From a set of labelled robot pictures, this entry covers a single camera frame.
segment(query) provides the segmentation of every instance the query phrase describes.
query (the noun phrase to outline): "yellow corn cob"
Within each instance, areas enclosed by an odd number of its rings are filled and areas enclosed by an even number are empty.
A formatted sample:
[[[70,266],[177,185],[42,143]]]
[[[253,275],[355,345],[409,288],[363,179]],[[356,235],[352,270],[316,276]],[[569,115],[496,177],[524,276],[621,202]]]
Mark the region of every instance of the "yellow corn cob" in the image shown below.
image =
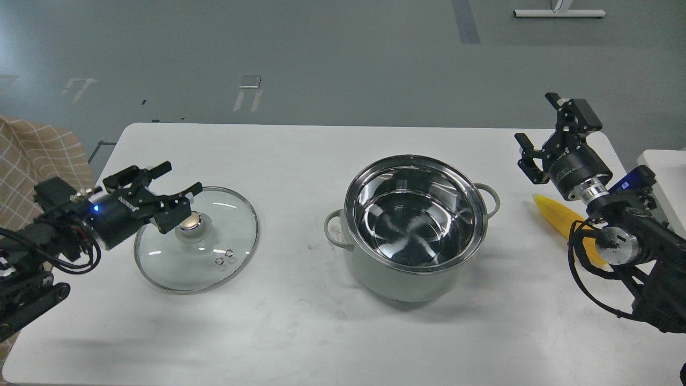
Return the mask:
[[[545,217],[550,225],[557,229],[565,238],[569,238],[569,228],[574,221],[584,220],[575,211],[555,200],[541,196],[540,194],[534,194],[534,202],[539,207],[543,217]],[[584,239],[584,247],[586,248],[586,254],[589,256],[589,260],[593,265],[601,267],[607,264],[607,262],[598,255],[598,252],[595,249],[595,242],[592,238]]]

